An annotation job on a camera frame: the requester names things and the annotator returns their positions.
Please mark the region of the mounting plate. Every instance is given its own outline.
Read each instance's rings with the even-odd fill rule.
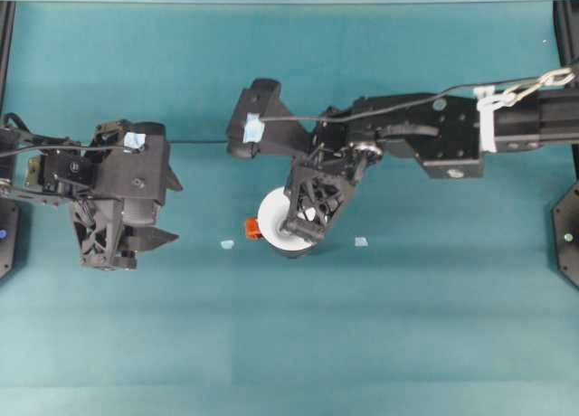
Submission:
[[[579,287],[579,182],[551,211],[559,270]]]
[[[14,201],[0,199],[0,278],[14,265],[20,209]]]

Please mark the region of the screw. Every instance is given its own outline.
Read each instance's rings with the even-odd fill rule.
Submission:
[[[449,169],[446,171],[447,175],[454,179],[460,179],[464,177],[464,172],[460,169]]]
[[[446,99],[438,98],[432,103],[432,109],[434,111],[443,111],[446,109]]]
[[[131,183],[137,188],[145,188],[145,181],[141,178],[134,178]]]

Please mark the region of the orange cap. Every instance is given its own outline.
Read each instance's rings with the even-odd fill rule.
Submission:
[[[245,221],[245,236],[250,240],[261,238],[260,225],[257,223],[257,217],[250,217]]]

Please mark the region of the metal chain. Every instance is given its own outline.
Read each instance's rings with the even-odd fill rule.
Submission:
[[[532,95],[533,93],[541,90],[543,88],[553,88],[560,87],[569,84],[575,79],[575,74],[571,68],[559,68],[557,70],[551,70],[541,75],[536,79],[534,83],[525,88],[524,84],[516,84],[510,88],[503,90],[502,95],[504,96],[504,104],[506,107],[513,107],[522,99]]]

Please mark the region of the cable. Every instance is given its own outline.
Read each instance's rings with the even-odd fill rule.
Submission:
[[[0,158],[4,158],[6,156],[16,156],[16,155],[22,154],[24,152],[49,151],[49,150],[96,151],[96,152],[123,150],[123,151],[130,151],[131,153],[138,152],[136,149],[133,149],[130,147],[124,147],[121,145],[109,145],[109,146],[105,146],[105,147],[83,147],[81,145],[38,145],[38,146],[33,146],[33,147],[19,147],[17,149],[12,149],[10,151],[0,152]]]
[[[474,89],[477,87],[482,86],[504,86],[507,84],[518,84],[519,86],[530,85],[536,83],[537,77],[532,78],[524,78],[524,79],[516,79],[516,80],[502,80],[502,81],[494,81],[490,83],[469,83],[469,84],[459,84],[456,86],[452,86],[442,92],[437,94],[431,95],[427,98],[416,99],[414,101],[403,102],[401,104],[395,104],[390,107],[386,107],[384,109],[377,109],[377,110],[368,110],[362,113],[356,113],[355,115],[345,116],[343,118],[332,118],[327,116],[277,116],[277,117],[266,117],[260,118],[261,122],[279,122],[279,121],[299,121],[299,120],[312,120],[315,122],[327,122],[327,123],[347,123],[352,122],[353,120],[359,120],[363,118],[371,118],[374,116],[385,115],[387,113],[391,113],[393,111],[402,110],[402,109],[410,109],[412,107],[421,106],[422,104],[428,104],[429,102],[434,102],[437,99],[446,97],[450,93],[456,90],[462,89]]]

